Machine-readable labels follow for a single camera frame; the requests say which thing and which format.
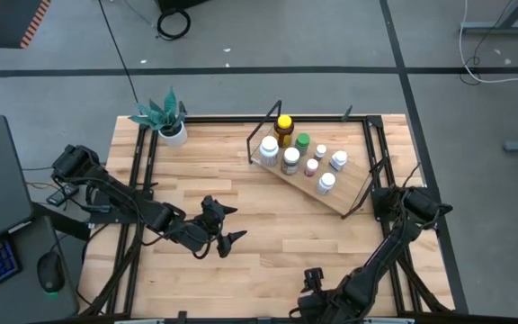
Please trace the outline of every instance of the wooden tabletop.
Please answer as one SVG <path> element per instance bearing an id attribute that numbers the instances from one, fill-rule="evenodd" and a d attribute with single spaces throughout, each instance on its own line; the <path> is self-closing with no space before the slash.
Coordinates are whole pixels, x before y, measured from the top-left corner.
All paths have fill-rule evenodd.
<path id="1" fill-rule="evenodd" d="M 405 115 L 382 117 L 395 177 L 401 185 L 417 163 L 415 148 Z M 248 233 L 224 259 L 219 258 L 215 246 L 203 260 L 195 259 L 187 249 L 170 241 L 143 247 L 133 317 L 176 318 L 178 311 L 188 311 L 189 317 L 199 318 L 287 317 L 289 310 L 297 306 L 305 269 L 322 267 L 324 289 L 335 288 L 345 275 L 362 266 L 382 241 L 380 225 L 372 215 L 371 199 L 350 218 L 341 220 L 336 211 L 323 203 L 262 167 L 249 165 L 246 137 L 255 126 L 188 124 L 189 139 L 181 148 L 169 148 L 159 139 L 153 174 L 153 181 L 159 183 L 154 187 L 155 200 L 175 204 L 192 217 L 201 212 L 203 196 L 212 194 L 221 203 L 239 209 L 227 216 L 224 232 Z M 369 169 L 360 124 L 302 122 L 296 127 L 317 142 L 327 144 L 331 151 L 346 150 L 349 159 Z M 118 118 L 107 170 L 125 184 L 130 178 L 137 134 L 137 124 L 124 116 Z M 380 157 L 375 132 L 373 137 Z M 146 136 L 140 182 L 145 174 L 149 139 Z M 409 183 L 422 182 L 417 172 Z M 119 232 L 119 225 L 110 225 L 89 244 L 79 285 L 79 291 L 88 300 L 101 291 L 112 273 Z M 155 237 L 146 231 L 144 240 Z M 419 276 L 439 301 L 452 309 L 435 232 L 424 231 L 410 249 Z M 411 310 L 406 279 L 402 271 L 399 273 L 406 308 Z M 124 277 L 119 311 L 126 286 Z M 380 281 L 371 315 L 396 315 L 388 275 Z"/>

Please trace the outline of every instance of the green succulent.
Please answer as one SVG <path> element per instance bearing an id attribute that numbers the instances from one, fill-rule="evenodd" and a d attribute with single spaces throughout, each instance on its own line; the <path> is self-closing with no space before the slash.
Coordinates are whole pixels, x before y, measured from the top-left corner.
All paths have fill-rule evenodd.
<path id="1" fill-rule="evenodd" d="M 130 116 L 129 118 L 142 125 L 149 126 L 154 131 L 161 131 L 164 134 L 175 135 L 181 129 L 181 122 L 185 120 L 187 111 L 183 102 L 179 102 L 179 113 L 177 113 L 177 99 L 173 88 L 164 101 L 164 107 L 161 109 L 153 100 L 149 99 L 149 107 L 138 103 L 137 107 L 140 116 Z"/>

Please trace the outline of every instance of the white bottle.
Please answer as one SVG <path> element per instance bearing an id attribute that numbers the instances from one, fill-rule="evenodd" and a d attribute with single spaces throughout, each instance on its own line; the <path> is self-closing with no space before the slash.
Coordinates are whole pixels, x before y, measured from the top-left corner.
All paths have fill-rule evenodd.
<path id="1" fill-rule="evenodd" d="M 319 179 L 319 182 L 317 183 L 317 193 L 318 194 L 327 194 L 329 193 L 329 190 L 333 188 L 335 185 L 335 176 L 330 173 L 325 173 L 321 178 Z"/>
<path id="2" fill-rule="evenodd" d="M 321 158 L 325 156 L 327 152 L 327 147 L 323 144 L 317 145 L 317 149 L 315 150 L 315 160 L 320 161 Z"/>
<path id="3" fill-rule="evenodd" d="M 300 153 L 296 148 L 286 148 L 281 162 L 281 171 L 287 176 L 294 175 L 299 170 Z"/>
<path id="4" fill-rule="evenodd" d="M 341 171 L 345 163 L 347 163 L 347 152 L 345 151 L 336 151 L 329 161 L 331 167 L 337 171 Z"/>
<path id="5" fill-rule="evenodd" d="M 265 167 L 275 167 L 277 165 L 277 153 L 279 152 L 279 145 L 273 136 L 267 136 L 261 141 L 261 165 Z"/>

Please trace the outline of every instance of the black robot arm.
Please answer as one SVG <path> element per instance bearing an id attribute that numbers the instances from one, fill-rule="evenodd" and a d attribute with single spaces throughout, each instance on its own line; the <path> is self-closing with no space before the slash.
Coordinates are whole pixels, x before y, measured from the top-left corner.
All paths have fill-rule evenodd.
<path id="1" fill-rule="evenodd" d="M 137 216 L 138 223 L 145 224 L 163 239 L 183 245 L 194 255 L 217 240 L 219 255 L 226 257 L 232 243 L 246 234 L 246 231 L 226 236 L 221 233 L 225 216 L 236 212 L 236 208 L 223 206 L 206 196 L 201 202 L 202 214 L 185 220 L 185 212 L 181 209 L 167 202 L 146 199 L 141 192 L 110 176 L 97 154 L 84 146 L 68 145 L 53 163 L 52 178 L 60 183 L 92 186 L 109 196 L 110 204 L 122 213 Z"/>
<path id="2" fill-rule="evenodd" d="M 313 291 L 298 299 L 301 317 L 307 323 L 343 324 L 362 320 L 371 310 L 381 277 L 397 262 L 405 247 L 417 239 L 423 230 L 431 229 L 436 221 L 452 207 L 434 202 L 414 187 L 393 188 L 400 200 L 393 229 L 371 255 L 364 266 L 354 269 L 334 290 L 321 290 L 320 268 L 305 272 L 305 289 Z"/>

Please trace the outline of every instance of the brown bottle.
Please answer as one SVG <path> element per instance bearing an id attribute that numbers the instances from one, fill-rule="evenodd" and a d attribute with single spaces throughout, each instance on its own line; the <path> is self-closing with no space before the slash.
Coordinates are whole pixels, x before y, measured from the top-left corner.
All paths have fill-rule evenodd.
<path id="1" fill-rule="evenodd" d="M 280 148 L 291 145 L 291 134 L 295 124 L 289 115 L 281 115 L 275 123 L 275 138 Z"/>

